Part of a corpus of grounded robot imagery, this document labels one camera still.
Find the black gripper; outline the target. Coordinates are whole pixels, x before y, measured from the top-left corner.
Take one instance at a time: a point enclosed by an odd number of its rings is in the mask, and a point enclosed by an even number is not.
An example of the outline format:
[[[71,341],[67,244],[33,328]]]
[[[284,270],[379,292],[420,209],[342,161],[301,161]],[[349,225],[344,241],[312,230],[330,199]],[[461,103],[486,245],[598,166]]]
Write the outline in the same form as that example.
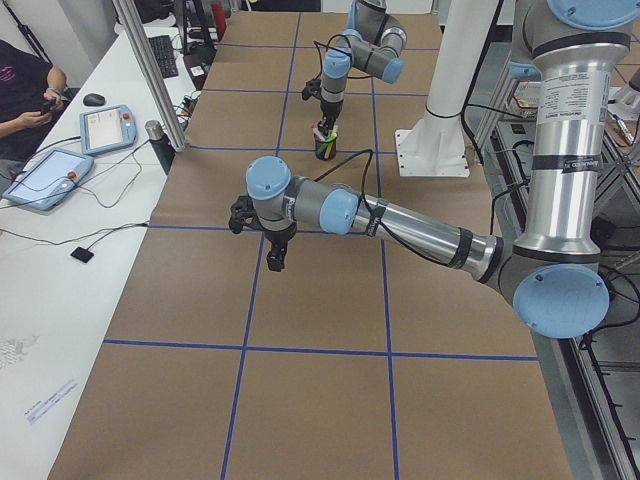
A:
[[[267,254],[267,265],[270,271],[285,269],[288,242],[294,238],[296,233],[296,227],[289,227],[280,231],[266,230],[264,232],[265,238],[271,244]]]
[[[327,136],[341,113],[343,101],[329,102],[322,99],[320,101],[323,118],[318,123],[318,130],[322,136]]]

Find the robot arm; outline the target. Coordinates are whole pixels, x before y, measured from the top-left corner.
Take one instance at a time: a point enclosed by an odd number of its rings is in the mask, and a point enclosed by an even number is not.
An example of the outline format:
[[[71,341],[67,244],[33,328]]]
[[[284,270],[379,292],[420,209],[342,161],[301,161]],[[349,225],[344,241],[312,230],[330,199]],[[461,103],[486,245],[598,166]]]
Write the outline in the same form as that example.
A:
[[[610,293],[590,235],[602,166],[610,75],[629,52],[635,1],[520,1],[511,66],[541,83],[523,232],[478,235],[366,194],[292,174],[263,156],[246,172],[234,230],[263,231],[268,266],[279,271],[299,224],[330,234],[359,231],[392,240],[420,258],[468,272],[498,292],[532,331],[556,339],[604,327]]]
[[[401,53],[407,34],[401,23],[387,13],[384,1],[351,3],[347,28],[335,36],[324,56],[319,100],[322,119],[319,133],[329,137],[340,115],[348,74],[356,69],[393,84],[404,68]]]

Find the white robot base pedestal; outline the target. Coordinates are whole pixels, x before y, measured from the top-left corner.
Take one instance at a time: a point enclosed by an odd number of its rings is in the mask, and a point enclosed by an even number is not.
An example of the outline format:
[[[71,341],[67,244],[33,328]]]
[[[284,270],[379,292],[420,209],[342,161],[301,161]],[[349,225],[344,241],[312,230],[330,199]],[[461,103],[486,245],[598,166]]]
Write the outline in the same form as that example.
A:
[[[410,130],[396,132],[402,177],[469,176],[462,111],[491,26],[498,0],[451,2],[425,112]]]

